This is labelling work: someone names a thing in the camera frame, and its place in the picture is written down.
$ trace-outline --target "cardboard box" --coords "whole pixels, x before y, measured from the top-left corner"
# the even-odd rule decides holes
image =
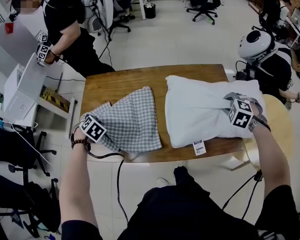
[[[60,96],[54,90],[43,86],[40,97],[42,97],[45,101],[55,105],[59,109],[67,113],[69,112],[70,102],[62,96]]]

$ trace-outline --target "person in white shirt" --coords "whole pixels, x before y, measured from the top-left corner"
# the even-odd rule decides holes
[[[279,27],[284,27],[285,26],[285,21],[286,21],[286,18],[288,16],[288,14],[289,14],[288,5],[291,6],[290,0],[280,0],[281,12],[280,12],[280,19],[277,23],[277,25]]]

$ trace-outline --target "hand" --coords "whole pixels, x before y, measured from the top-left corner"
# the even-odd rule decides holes
[[[44,59],[44,62],[51,65],[56,59],[56,56],[54,56],[52,54],[51,51],[48,52],[48,54],[46,55],[45,59]]]
[[[74,132],[74,140],[78,139],[85,139],[86,135],[83,133],[83,131],[78,127]]]
[[[257,117],[259,115],[259,109],[257,108],[256,104],[250,102],[250,106],[252,109],[253,114]]]

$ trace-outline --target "chair wheel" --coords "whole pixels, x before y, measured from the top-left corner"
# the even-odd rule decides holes
[[[11,165],[11,164],[8,165],[8,169],[13,174],[16,172],[16,168],[13,165]]]

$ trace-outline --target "white pillow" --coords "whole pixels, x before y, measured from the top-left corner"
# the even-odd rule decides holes
[[[255,98],[266,116],[266,104],[257,80],[209,83],[176,75],[170,75],[166,80],[165,120],[174,148],[215,137],[251,138],[248,128],[231,125],[221,110],[230,108],[230,101],[223,97],[231,92]]]

